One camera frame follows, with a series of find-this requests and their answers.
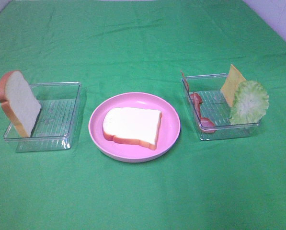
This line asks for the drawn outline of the pink round plate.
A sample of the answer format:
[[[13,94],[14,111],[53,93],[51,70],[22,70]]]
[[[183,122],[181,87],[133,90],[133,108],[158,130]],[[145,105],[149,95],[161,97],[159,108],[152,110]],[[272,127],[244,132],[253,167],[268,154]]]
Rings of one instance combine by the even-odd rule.
[[[118,144],[103,137],[102,123],[106,113],[115,107],[156,109],[162,112],[157,148],[150,150],[139,145]],[[176,142],[181,122],[178,113],[166,100],[144,92],[127,92],[102,102],[92,113],[89,124],[90,136],[105,155],[123,162],[145,162],[165,154]]]

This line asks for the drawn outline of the clear left plastic tray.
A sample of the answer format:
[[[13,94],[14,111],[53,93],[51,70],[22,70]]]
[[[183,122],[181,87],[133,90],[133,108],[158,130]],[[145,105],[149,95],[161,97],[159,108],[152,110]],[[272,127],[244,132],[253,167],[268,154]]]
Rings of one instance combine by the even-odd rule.
[[[42,106],[31,136],[20,137],[9,124],[3,140],[16,152],[70,149],[78,123],[81,83],[38,83],[30,88]]]

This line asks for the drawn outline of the green tablecloth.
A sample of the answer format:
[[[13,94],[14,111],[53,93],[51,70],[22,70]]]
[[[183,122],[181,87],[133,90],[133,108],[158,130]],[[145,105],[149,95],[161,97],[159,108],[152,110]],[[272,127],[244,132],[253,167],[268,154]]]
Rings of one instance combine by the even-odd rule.
[[[181,73],[235,65],[268,91],[249,138],[200,141]],[[286,230],[286,43],[241,0],[13,1],[0,13],[0,78],[79,81],[80,136],[64,151],[16,153],[3,140],[0,230]],[[102,154],[93,110],[149,92],[177,110],[182,130],[160,158]]]

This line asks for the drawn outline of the green lettuce leaf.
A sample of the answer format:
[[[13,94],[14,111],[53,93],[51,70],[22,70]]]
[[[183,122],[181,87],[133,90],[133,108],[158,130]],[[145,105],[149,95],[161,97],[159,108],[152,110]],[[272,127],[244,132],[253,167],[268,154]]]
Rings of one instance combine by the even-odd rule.
[[[269,107],[269,95],[266,89],[253,80],[243,81],[235,91],[230,110],[232,125],[253,124],[266,115]]]

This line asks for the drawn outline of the bread slice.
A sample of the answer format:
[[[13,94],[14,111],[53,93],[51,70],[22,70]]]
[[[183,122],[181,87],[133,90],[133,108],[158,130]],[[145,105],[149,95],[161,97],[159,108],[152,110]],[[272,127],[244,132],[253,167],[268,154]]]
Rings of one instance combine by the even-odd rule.
[[[19,70],[5,73],[0,79],[0,106],[22,138],[31,136],[41,110],[23,74]]]
[[[154,109],[116,107],[103,120],[103,136],[119,144],[140,145],[155,150],[162,112]]]

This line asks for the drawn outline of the clear plastic tray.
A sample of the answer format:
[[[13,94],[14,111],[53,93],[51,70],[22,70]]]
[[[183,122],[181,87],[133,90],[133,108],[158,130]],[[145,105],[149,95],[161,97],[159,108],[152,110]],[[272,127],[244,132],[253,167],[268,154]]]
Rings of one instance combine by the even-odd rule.
[[[259,122],[239,125],[232,125],[230,123],[230,107],[220,91],[227,76],[226,73],[186,76],[189,85],[188,93],[182,81],[186,106],[201,140],[249,137],[256,127],[260,125]],[[211,128],[216,130],[214,133],[203,133],[198,127],[198,115],[194,114],[195,108],[190,98],[190,94],[194,92],[198,93],[203,100],[200,107],[201,115],[209,118],[215,124]]]
[[[16,152],[70,149],[78,123],[81,83],[38,83],[30,88],[42,106],[31,136],[20,137],[9,124],[3,140]]]

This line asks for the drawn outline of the bacon strip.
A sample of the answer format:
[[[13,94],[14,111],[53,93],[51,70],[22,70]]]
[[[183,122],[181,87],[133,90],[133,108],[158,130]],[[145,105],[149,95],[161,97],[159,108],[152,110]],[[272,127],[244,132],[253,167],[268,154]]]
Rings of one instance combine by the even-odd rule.
[[[208,134],[214,133],[216,130],[211,129],[211,128],[214,127],[215,124],[209,118],[203,117],[201,115],[200,107],[201,107],[201,104],[203,103],[201,96],[198,93],[194,92],[194,93],[190,94],[190,98],[191,98],[191,101],[192,101],[194,108],[195,108],[194,114],[198,115],[198,127],[199,127],[199,129],[203,133],[208,133]]]
[[[183,80],[183,84],[184,84],[184,87],[186,89],[186,92],[188,93],[189,92],[189,85],[188,85],[188,82],[186,80],[186,76],[184,74],[184,72],[181,70],[181,75],[182,75],[182,80]]]

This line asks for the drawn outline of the clear right plastic tray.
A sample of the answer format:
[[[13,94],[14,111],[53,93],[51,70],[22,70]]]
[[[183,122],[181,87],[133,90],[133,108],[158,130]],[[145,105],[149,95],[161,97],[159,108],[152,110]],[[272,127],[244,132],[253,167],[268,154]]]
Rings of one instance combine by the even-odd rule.
[[[259,122],[239,125],[232,125],[230,123],[230,107],[220,91],[227,76],[226,73],[186,76],[189,85],[188,93],[182,81],[186,106],[201,140],[249,137],[256,127],[260,125]],[[201,115],[209,118],[215,124],[211,128],[216,130],[214,133],[203,133],[198,127],[198,115],[194,114],[195,108],[190,98],[190,94],[194,92],[198,93],[203,100],[200,107]]]

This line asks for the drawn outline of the yellow cheese slice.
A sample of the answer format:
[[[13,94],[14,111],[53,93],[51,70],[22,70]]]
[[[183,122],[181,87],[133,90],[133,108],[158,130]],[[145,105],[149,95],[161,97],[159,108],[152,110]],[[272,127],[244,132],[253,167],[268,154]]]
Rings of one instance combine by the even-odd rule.
[[[226,77],[224,85],[221,87],[221,92],[229,107],[233,106],[233,100],[239,84],[246,79],[242,73],[233,65],[230,65],[228,76]]]

